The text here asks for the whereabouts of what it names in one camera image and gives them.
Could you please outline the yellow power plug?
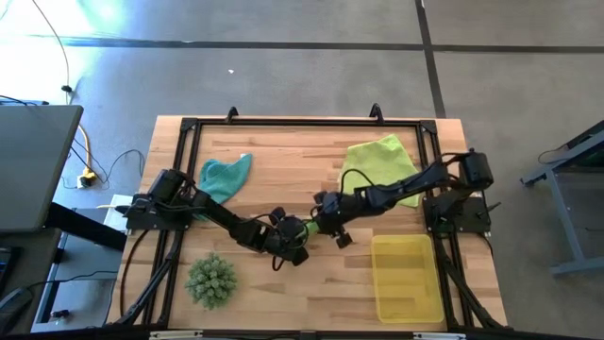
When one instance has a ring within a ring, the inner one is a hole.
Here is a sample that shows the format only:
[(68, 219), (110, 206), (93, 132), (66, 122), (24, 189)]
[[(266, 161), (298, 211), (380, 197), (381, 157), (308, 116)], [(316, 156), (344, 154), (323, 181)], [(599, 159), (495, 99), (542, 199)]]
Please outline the yellow power plug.
[(97, 180), (97, 175), (90, 169), (86, 168), (83, 173), (77, 177), (76, 188), (84, 189), (94, 185)]

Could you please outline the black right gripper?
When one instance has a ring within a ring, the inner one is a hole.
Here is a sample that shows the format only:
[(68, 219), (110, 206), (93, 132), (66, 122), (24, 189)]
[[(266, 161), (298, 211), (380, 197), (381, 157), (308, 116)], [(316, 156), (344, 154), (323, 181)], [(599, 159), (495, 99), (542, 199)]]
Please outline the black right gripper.
[(315, 213), (312, 219), (318, 227), (318, 233), (334, 238), (338, 248), (349, 246), (352, 238), (344, 224), (352, 219), (356, 198), (339, 192), (323, 191), (315, 194), (313, 200)]

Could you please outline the teal microfiber towel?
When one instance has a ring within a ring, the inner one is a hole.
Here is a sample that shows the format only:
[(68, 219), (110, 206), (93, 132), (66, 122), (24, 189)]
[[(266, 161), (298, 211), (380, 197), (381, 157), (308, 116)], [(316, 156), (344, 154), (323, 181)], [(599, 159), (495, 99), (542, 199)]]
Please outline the teal microfiber towel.
[(253, 156), (249, 153), (242, 154), (235, 162), (210, 159), (202, 166), (198, 188), (216, 203), (223, 204), (246, 184), (252, 161)]

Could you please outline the grey metal cart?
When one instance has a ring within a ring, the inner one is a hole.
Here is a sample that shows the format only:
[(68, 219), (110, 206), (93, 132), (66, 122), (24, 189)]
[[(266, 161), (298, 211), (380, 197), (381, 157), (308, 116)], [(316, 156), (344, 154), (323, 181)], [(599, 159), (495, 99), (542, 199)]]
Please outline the grey metal cart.
[(547, 184), (572, 253), (570, 261), (552, 266), (551, 274), (604, 269), (604, 120), (542, 152), (537, 162), (520, 182)]

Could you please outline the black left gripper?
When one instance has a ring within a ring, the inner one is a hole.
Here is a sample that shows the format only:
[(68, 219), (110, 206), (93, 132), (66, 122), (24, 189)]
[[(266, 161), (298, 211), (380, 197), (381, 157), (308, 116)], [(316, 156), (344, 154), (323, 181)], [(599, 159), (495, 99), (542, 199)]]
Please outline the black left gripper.
[(270, 213), (273, 230), (268, 239), (268, 252), (273, 256), (272, 266), (282, 266), (285, 262), (299, 266), (309, 258), (306, 243), (310, 239), (309, 223), (287, 215), (282, 207)]

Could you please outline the green artificial plant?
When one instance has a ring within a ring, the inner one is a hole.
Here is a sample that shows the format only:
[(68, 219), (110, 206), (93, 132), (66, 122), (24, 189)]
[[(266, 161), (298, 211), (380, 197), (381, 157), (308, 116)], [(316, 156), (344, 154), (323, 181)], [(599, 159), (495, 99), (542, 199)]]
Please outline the green artificial plant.
[(225, 306), (237, 289), (233, 264), (215, 252), (195, 261), (188, 274), (185, 289), (194, 303), (207, 310)]

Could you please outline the black aluminium table frame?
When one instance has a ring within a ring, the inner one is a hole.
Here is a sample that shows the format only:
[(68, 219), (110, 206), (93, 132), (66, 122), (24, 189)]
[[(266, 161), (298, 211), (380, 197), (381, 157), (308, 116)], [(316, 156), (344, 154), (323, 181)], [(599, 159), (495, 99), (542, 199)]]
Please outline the black aluminium table frame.
[[(253, 157), (249, 178), (227, 207), (242, 217), (278, 206), (307, 217), (314, 194), (338, 188), (347, 148), (390, 134), (399, 138), (417, 167), (426, 166), (439, 152), (466, 148), (457, 119), (161, 115), (141, 189), (148, 189), (162, 169), (175, 166), (198, 175), (209, 159), (233, 162), (248, 153)], [(195, 221), (184, 234), (175, 270), (160, 282), (137, 321), (204, 333), (334, 331), (385, 336), (395, 332), (396, 325), (378, 319), (371, 241), (425, 230), (420, 209), (396, 207), (351, 223), (351, 246), (341, 249), (333, 239), (317, 236), (310, 241), (307, 261), (274, 271), (269, 256), (236, 245), (214, 223)], [(224, 307), (207, 310), (193, 302), (185, 282), (193, 262), (211, 252), (234, 265), (238, 286)]]

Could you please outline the yellow translucent plastic basket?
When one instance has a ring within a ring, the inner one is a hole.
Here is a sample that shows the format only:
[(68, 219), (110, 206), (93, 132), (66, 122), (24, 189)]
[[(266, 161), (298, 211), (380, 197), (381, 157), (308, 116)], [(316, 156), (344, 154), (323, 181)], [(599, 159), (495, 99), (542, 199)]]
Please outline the yellow translucent plastic basket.
[(384, 324), (436, 324), (445, 319), (431, 239), (425, 234), (372, 238), (377, 318)]

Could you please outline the fluffy green microfiber towel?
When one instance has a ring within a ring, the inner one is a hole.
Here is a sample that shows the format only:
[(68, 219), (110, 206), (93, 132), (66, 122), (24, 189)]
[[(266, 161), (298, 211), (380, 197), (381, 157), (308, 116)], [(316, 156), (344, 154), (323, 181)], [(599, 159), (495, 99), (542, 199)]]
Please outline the fluffy green microfiber towel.
[(340, 182), (344, 193), (371, 183), (389, 185), (418, 173), (398, 137), (388, 135), (378, 141), (347, 148)]

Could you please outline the white box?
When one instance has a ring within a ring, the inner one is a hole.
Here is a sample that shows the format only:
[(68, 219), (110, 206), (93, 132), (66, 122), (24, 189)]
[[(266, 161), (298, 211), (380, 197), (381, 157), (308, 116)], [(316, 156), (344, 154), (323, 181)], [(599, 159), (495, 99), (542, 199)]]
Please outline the white box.
[(117, 212), (115, 208), (117, 206), (129, 206), (131, 202), (131, 195), (114, 195), (110, 204), (105, 208), (107, 213), (103, 224), (115, 230), (126, 233), (127, 218), (124, 217), (121, 212)]

